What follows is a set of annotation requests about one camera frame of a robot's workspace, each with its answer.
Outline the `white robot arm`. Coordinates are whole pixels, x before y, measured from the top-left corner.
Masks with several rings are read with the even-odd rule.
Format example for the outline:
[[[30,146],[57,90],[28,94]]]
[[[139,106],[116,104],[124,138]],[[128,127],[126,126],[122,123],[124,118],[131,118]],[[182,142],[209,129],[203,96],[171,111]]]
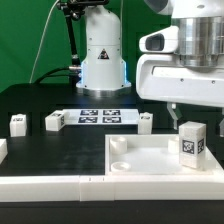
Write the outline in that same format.
[[[136,68],[142,99],[224,108],[224,0],[144,0],[171,25],[143,36]],[[77,87],[116,92],[131,85],[120,55],[120,21],[96,3],[85,9],[87,55]]]

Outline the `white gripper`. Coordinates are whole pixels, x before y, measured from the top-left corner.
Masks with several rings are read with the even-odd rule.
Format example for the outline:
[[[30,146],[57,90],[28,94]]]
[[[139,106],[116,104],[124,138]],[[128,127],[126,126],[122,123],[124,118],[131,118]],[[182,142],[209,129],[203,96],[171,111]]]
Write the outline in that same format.
[[[136,91],[142,99],[168,102],[175,130],[182,117],[176,103],[222,108],[219,134],[224,137],[224,57],[214,68],[187,68],[173,54],[144,54],[137,63]]]

